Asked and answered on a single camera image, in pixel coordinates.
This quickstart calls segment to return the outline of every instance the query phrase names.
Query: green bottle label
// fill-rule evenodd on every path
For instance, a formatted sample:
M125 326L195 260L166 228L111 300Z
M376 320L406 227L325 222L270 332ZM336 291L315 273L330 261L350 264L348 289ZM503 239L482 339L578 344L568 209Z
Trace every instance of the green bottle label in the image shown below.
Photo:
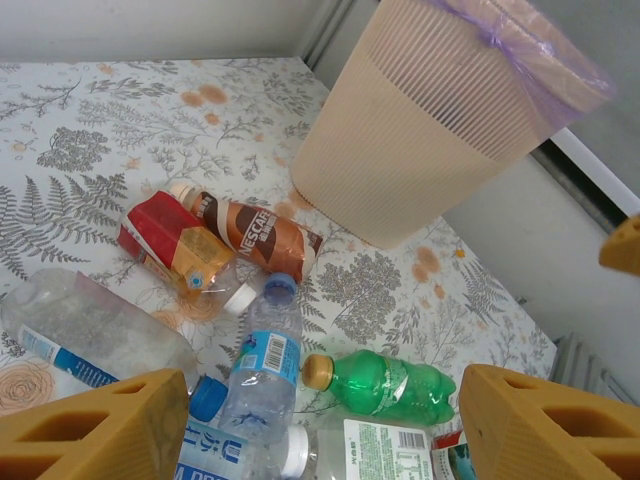
M398 403L409 381L407 369L400 360L385 357L384 361L387 364L387 370L384 372L382 400L371 415L376 415Z

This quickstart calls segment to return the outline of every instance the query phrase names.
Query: yellow block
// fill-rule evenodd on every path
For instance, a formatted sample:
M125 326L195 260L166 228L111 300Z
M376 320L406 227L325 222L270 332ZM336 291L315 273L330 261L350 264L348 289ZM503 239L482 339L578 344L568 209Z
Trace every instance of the yellow block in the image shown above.
M0 479L173 479L187 417L169 369L0 417Z
M600 249L600 265L640 275L640 216L624 221Z
M460 414L479 480L640 478L640 409L511 370L467 367Z

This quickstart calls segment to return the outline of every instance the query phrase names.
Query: floral tablecloth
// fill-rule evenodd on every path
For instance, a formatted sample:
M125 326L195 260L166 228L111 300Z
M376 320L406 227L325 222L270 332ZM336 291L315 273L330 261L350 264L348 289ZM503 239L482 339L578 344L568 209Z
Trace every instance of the floral tablecloth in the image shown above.
M548 375L553 344L444 220L378 250L292 188L288 165L327 94L297 58L0 64L0 295L40 268L80 270L182 332L203 372L228 376L243 320L207 320L115 242L127 205L184 179L325 236L299 294L305 355L370 348L457 384L470 363ZM84 388L0 330L0 415ZM297 420L334 406L301 388Z

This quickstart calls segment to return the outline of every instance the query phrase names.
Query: white bottle cap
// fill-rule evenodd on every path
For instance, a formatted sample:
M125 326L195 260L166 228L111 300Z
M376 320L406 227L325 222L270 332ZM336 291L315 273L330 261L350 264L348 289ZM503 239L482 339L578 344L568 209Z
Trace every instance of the white bottle cap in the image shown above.
M189 185L186 182L176 182L169 188L169 194L182 203L193 188L193 185Z
M280 474L282 478L298 479L304 473L309 458L309 436L302 425L289 425L287 438L280 444L270 448L276 450L275 455L281 457Z
M232 315L239 316L257 295L258 293L250 285L243 283L222 308Z

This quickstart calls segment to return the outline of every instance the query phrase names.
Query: beige trash bin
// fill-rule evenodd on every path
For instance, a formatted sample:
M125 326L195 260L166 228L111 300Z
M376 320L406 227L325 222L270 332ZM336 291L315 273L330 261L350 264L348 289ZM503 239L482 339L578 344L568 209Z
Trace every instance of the beige trash bin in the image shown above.
M291 174L363 240L391 248L613 87L520 0L383 0Z

